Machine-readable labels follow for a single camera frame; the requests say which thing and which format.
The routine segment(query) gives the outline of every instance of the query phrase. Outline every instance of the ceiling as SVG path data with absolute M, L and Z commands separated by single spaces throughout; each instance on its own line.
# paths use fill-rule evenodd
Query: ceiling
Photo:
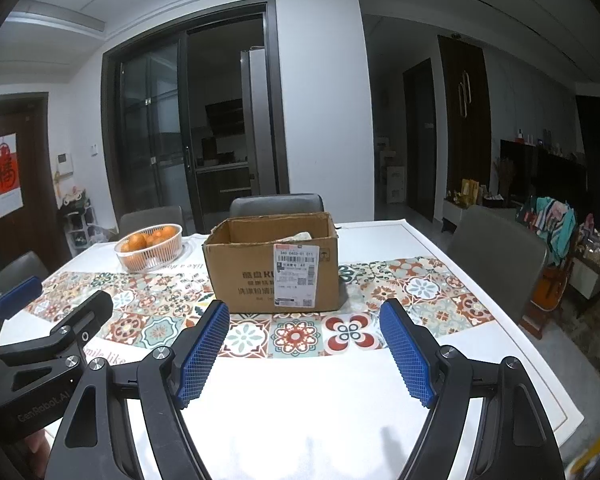
M 589 0 L 360 0 L 510 52 L 562 83 L 600 82 L 600 15 Z
M 422 54 L 438 41 L 438 35 L 449 34 L 448 30 L 426 23 L 372 14 L 362 16 L 362 25 L 372 81 L 422 61 L 428 57 Z
M 24 11 L 29 13 L 19 7 L 0 31 L 0 80 L 35 72 L 69 80 L 85 57 L 108 38 L 139 16 L 149 16 L 174 1 L 26 0 Z M 492 44 L 565 85 L 600 83 L 600 15 L 589 0 L 360 3 L 363 14 L 429 23 Z M 32 12 L 37 20 L 30 19 Z M 413 41 L 421 39 L 414 34 Z

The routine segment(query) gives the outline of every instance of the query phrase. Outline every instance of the floral tile pattern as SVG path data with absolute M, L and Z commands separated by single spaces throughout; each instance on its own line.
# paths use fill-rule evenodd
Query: floral tile pattern
M 219 356 L 266 358 L 271 316 L 237 314 L 232 315 L 231 318 L 229 332 L 220 349 Z
M 272 357 L 312 357 L 320 355 L 322 341 L 318 317 L 279 319 L 272 323 Z
M 435 258 L 342 265 L 336 312 L 232 314 L 219 356 L 296 358 L 384 348 L 379 326 L 382 303 L 396 298 L 413 322 L 434 336 L 460 332 L 493 316 Z M 173 343 L 195 326 L 214 295 L 208 276 L 60 272 L 45 280 L 43 294 L 27 311 L 59 322 L 97 290 L 109 293 L 113 315 L 98 337 L 142 348 Z
M 181 325 L 181 317 L 151 316 L 146 320 L 146 325 L 134 345 L 142 348 L 170 346 L 180 333 Z
M 382 340 L 376 333 L 371 316 L 364 313 L 325 316 L 322 320 L 324 351 L 335 355 L 351 349 L 375 350 Z

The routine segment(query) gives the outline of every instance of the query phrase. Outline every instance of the cardboard box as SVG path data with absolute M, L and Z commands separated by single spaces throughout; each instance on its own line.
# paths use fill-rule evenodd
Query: cardboard box
M 395 204 L 406 199 L 404 166 L 388 166 L 386 168 L 386 202 Z
M 311 240 L 276 242 L 307 231 Z M 319 246 L 315 304 L 311 307 L 274 304 L 274 244 Z M 338 310 L 338 235 L 331 215 L 229 218 L 202 246 L 216 298 L 231 313 L 324 312 Z

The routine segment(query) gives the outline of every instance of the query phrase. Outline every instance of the red fu character poster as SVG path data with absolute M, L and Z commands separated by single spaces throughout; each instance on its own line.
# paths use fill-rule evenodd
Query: red fu character poster
M 0 137 L 0 218 L 22 207 L 16 134 Z

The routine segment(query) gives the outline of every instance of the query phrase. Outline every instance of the dining chair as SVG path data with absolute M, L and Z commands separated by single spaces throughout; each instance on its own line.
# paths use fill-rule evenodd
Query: dining chair
M 178 224 L 182 226 L 182 236 L 187 236 L 188 234 L 182 208 L 179 205 L 167 205 L 123 214 L 119 225 L 120 237 L 158 224 Z
M 229 216 L 282 215 L 324 211 L 322 197 L 315 193 L 245 196 L 231 202 Z
M 36 276 L 42 281 L 48 275 L 49 271 L 46 270 L 42 260 L 35 252 L 29 251 L 0 271 L 0 294 L 9 292 L 14 286 L 31 276 Z
M 548 247 L 524 226 L 474 205 L 462 215 L 446 254 L 519 323 Z

